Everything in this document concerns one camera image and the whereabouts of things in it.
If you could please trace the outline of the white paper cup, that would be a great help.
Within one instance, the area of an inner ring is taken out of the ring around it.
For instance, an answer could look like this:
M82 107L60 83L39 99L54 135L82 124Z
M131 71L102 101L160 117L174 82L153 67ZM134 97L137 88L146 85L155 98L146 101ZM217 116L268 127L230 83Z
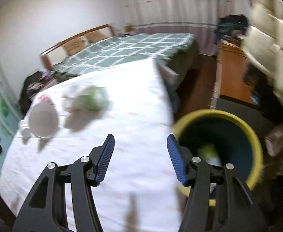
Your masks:
M59 116L55 106L48 102L34 105L27 117L33 135L40 139L49 139L58 130Z

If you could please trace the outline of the clear jar with green band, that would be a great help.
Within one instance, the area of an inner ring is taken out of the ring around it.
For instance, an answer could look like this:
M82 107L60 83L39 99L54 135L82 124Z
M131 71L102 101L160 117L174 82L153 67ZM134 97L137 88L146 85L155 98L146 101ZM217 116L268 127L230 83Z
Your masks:
M86 86L85 88L73 84L63 94L62 106L65 111L102 111L109 104L108 93L105 87Z

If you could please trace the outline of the yellow-rimmed dark trash bin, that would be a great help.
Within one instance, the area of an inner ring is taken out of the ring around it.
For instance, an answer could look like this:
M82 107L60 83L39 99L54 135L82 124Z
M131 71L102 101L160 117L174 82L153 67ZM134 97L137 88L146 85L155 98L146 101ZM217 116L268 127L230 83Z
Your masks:
M179 192L189 196L197 170L192 159L210 167L210 200L215 206L223 168L232 165L237 176L252 191L261 176L262 147L253 129L241 118L220 110L204 109L180 118L167 139L168 150L179 181Z

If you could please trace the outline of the small white bottle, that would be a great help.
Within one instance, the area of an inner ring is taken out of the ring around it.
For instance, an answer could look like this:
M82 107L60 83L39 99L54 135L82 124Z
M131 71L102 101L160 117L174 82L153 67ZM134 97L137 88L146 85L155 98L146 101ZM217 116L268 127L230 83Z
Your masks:
M21 133L24 139L28 139L31 137L31 130L26 120L21 120L19 122L19 132Z

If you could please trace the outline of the white floral table cloth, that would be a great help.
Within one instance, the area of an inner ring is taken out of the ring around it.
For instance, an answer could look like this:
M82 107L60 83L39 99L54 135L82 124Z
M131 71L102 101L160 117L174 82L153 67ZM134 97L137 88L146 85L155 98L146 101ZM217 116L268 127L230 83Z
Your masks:
M106 89L105 111L64 110L64 96L73 86L81 90L91 85ZM113 134L115 149L106 176L92 190L103 229L177 231L178 181L167 150L173 116L156 62L144 59L90 72L42 94L59 112L59 129L49 140L23 140L16 133L0 176L0 195L12 213L19 213L48 163L73 163Z

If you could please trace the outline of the white nightstand with clutter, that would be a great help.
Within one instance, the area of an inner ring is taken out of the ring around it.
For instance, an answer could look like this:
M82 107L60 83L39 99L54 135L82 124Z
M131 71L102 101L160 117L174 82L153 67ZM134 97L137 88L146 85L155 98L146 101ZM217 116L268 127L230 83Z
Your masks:
M21 94L19 96L19 108L25 116L32 101L37 93L58 84L58 80L53 71L40 70L29 75L23 83Z

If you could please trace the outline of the orange wooden desk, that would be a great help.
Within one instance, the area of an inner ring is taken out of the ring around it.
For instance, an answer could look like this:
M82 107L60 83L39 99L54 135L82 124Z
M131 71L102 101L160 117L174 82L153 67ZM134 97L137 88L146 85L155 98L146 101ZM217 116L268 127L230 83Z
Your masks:
M250 87L242 80L248 59L238 46L222 40L217 45L216 86L219 98L256 108L250 97Z

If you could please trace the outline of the wooden bed headboard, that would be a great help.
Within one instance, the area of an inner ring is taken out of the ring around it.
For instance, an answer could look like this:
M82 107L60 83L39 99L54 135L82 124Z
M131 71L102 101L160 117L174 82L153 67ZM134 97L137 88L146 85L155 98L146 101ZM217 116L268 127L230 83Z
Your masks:
M105 24L69 37L40 54L40 59L44 67L51 71L54 64L62 62L65 57L76 54L78 51L83 50L89 43L93 43L93 41L87 38L89 34L94 35L95 40L97 40L100 35L104 35L107 38L115 37L116 31L110 24Z

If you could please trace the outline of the tan pillow left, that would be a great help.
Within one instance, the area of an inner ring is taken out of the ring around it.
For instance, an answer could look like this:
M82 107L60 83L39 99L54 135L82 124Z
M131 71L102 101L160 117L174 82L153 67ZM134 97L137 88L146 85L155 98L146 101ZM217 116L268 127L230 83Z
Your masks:
M63 47L68 55L75 55L86 48L86 45L81 37L75 37L74 39L66 42Z

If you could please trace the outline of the tan pillow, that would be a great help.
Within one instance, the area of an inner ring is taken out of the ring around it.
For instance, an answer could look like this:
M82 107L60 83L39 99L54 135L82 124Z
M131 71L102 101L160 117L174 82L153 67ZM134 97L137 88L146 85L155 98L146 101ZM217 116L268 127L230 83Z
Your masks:
M96 30L96 31L93 31L93 32L88 32L84 36L91 43L97 43L97 42L99 42L101 40L104 40L104 39L108 38L108 36L106 36L105 34L101 33L100 30Z
M66 42L63 47L68 55L75 55L86 48L86 45L81 37L75 37L74 39Z

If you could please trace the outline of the green plaid bed quilt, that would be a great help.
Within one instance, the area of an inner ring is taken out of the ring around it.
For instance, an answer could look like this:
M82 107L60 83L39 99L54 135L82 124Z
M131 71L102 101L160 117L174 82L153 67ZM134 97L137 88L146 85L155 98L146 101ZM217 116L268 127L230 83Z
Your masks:
M53 70L70 79L96 70L107 69L119 64L156 59L168 65L176 73L187 71L186 63L198 51L193 34L156 33L109 37L97 43L91 43L76 54L65 57Z

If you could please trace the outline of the cream puffer jacket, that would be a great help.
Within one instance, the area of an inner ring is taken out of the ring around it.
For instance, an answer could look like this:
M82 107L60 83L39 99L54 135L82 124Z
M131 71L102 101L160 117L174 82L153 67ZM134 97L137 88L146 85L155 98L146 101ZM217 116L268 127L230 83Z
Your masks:
M283 0L252 0L249 22L242 49L283 105Z

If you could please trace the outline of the tan pillow right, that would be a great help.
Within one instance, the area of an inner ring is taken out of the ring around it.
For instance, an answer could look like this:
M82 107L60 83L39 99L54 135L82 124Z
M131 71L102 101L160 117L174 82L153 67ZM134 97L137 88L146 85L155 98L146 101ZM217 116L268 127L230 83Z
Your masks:
M96 31L93 31L93 32L88 32L84 36L91 43L97 43L97 42L99 42L101 40L104 40L104 39L108 38L108 36L106 36L105 34L101 33L100 30L96 30Z

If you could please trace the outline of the pile of dark clothes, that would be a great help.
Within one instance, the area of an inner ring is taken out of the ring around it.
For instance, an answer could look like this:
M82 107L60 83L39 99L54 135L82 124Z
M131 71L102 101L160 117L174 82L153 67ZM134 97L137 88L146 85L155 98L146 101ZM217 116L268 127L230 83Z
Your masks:
M225 37L236 37L245 35L248 28L248 19L245 15L227 15L218 19L215 33L215 44L218 44Z

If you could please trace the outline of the white and purple curtain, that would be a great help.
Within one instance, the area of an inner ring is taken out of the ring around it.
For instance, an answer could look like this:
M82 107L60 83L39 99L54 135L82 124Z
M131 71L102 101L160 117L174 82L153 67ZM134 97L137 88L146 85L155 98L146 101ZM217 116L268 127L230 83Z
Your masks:
M199 50L216 54L220 18L249 14L248 0L122 0L124 20L135 33L190 33Z

